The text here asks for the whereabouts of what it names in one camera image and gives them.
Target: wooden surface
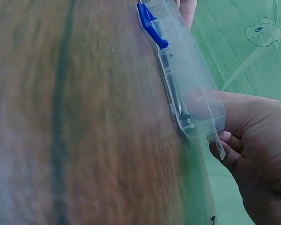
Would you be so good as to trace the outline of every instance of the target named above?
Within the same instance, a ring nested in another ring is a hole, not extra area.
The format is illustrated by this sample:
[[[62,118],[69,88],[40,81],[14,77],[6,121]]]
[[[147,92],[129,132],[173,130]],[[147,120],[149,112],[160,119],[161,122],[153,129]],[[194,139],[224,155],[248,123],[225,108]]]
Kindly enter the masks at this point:
[[[0,225],[191,224],[196,159],[135,4],[0,0]]]

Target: transparent plastic container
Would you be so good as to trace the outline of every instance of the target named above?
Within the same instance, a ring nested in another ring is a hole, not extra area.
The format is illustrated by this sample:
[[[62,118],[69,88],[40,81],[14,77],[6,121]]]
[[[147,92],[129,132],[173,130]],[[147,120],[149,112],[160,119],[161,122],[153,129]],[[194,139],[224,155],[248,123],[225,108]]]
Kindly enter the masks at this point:
[[[174,0],[142,0],[140,26],[159,59],[170,109],[188,139],[207,137],[219,143],[226,112],[216,84]]]

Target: finger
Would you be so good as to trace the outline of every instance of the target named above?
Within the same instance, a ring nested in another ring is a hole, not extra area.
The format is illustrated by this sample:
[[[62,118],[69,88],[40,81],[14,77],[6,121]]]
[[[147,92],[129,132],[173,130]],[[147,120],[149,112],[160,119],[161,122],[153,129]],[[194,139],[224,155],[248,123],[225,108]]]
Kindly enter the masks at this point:
[[[220,93],[221,99],[224,102],[248,102],[248,101],[256,101],[256,100],[272,100],[272,99],[266,98],[266,97],[229,93],[229,92],[225,92],[225,91],[219,91],[219,93]]]
[[[191,28],[197,6],[197,0],[180,0],[180,13],[188,29]]]
[[[225,94],[224,106],[226,110],[225,130],[231,132],[238,139],[246,130],[260,123],[266,116],[267,109],[273,103],[269,99],[254,98]]]
[[[255,173],[254,168],[225,142],[221,141],[221,144],[226,152],[226,157],[221,163],[230,171],[238,186],[243,187]],[[213,156],[219,159],[216,144],[210,143],[209,148]]]
[[[242,151],[244,149],[243,142],[237,137],[232,135],[230,132],[224,131],[224,135],[221,140],[228,144],[234,151],[242,155]]]
[[[237,137],[235,137],[234,135],[231,135],[231,139],[227,143],[227,145],[230,146],[237,153],[241,154],[243,157],[246,157],[243,155],[243,149],[244,149],[243,142],[239,140]]]

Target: cartoon print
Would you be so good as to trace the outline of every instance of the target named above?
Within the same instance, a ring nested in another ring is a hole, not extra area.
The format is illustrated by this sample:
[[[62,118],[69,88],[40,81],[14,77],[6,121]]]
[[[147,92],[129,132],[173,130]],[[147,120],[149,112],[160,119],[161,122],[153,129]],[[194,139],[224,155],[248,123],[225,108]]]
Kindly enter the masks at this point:
[[[259,24],[247,27],[245,36],[256,46],[269,47],[273,42],[281,45],[281,29],[271,18],[259,19]]]

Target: plastic lid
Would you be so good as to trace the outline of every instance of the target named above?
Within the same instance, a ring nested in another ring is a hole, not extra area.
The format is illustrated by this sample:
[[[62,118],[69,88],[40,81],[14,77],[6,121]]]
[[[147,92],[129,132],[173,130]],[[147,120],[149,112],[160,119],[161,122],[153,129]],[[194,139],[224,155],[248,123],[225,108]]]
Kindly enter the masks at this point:
[[[188,139],[205,136],[219,143],[226,112],[198,44],[185,26],[173,0],[137,4],[140,26],[160,62],[170,107]]]

